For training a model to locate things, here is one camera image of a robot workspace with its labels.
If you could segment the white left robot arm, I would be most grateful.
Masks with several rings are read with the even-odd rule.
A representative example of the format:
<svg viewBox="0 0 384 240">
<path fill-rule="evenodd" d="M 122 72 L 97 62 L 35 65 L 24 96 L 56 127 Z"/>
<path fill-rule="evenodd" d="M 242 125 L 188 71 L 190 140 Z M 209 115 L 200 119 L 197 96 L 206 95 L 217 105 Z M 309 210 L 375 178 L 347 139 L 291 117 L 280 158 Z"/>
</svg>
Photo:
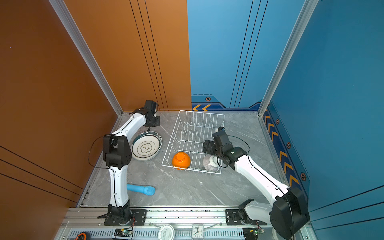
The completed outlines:
<svg viewBox="0 0 384 240">
<path fill-rule="evenodd" d="M 131 221 L 127 170 L 133 154 L 129 141 L 141 127 L 160 125 L 160 117 L 156 115 L 157 107 L 156 102 L 147 100 L 143 107 L 131 113 L 131 117 L 118 130 L 103 136 L 103 160 L 111 178 L 108 212 L 100 216 L 105 219 L 105 226 L 124 226 Z"/>
</svg>

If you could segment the orange bowl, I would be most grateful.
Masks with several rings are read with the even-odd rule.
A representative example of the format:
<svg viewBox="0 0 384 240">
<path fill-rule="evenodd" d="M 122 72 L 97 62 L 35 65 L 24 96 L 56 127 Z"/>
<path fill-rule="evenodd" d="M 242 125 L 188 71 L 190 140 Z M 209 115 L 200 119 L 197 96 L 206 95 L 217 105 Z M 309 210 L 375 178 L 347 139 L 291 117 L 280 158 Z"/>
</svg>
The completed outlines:
<svg viewBox="0 0 384 240">
<path fill-rule="evenodd" d="M 191 158 L 187 153 L 178 152 L 172 159 L 172 166 L 177 170 L 185 170 L 191 164 Z"/>
</svg>

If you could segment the white plate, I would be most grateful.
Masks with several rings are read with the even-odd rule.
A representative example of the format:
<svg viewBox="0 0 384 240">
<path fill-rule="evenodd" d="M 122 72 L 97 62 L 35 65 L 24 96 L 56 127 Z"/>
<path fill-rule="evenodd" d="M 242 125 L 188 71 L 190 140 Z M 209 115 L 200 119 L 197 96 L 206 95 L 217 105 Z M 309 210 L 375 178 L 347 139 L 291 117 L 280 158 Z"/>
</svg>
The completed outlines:
<svg viewBox="0 0 384 240">
<path fill-rule="evenodd" d="M 154 131 L 147 131 L 138 135 L 132 144 L 133 158 L 137 161 L 152 160 L 160 151 L 163 139 Z"/>
</svg>

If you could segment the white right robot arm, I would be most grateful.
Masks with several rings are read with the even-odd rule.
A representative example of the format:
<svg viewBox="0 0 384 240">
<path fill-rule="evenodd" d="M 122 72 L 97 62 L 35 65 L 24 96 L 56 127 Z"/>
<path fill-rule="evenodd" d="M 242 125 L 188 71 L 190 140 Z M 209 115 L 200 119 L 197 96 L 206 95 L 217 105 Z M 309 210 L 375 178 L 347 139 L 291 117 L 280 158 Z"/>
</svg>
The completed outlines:
<svg viewBox="0 0 384 240">
<path fill-rule="evenodd" d="M 243 175 L 266 197 L 272 206 L 269 212 L 270 222 L 274 230 L 284 239 L 291 239 L 310 221 L 305 194 L 300 189 L 290 188 L 273 178 L 242 148 L 234 148 L 232 143 L 220 146 L 206 140 L 202 152 L 218 157 L 225 165 Z"/>
</svg>

